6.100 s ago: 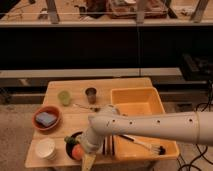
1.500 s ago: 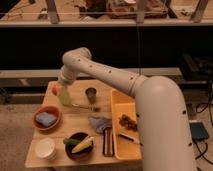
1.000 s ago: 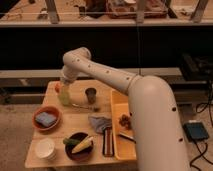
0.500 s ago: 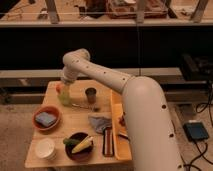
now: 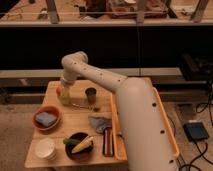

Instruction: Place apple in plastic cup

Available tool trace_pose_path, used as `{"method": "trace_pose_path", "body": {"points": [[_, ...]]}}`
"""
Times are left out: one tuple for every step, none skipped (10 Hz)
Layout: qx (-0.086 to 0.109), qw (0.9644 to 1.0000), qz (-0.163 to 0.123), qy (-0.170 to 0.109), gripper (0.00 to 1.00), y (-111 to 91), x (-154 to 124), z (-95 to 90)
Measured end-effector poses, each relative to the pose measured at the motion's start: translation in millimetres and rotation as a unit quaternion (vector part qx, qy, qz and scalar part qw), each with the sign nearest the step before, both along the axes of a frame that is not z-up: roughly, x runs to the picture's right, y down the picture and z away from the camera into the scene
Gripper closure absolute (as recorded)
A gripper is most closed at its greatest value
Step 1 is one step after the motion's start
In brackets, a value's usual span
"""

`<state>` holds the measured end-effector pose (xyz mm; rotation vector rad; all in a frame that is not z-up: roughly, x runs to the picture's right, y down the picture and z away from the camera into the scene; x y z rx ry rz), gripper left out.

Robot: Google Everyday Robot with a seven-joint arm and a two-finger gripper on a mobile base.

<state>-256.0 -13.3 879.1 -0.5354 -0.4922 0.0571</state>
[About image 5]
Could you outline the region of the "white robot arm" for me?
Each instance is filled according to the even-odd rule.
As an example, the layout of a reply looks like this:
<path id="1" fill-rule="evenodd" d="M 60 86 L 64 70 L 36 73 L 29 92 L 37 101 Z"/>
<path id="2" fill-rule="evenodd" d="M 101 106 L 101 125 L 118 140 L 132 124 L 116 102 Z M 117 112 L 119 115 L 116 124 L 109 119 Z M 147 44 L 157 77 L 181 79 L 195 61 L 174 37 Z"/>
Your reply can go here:
<path id="1" fill-rule="evenodd" d="M 177 147 L 167 115 L 148 78 L 127 77 L 87 64 L 80 51 L 62 58 L 61 83 L 69 87 L 78 75 L 115 94 L 130 171 L 178 171 Z"/>

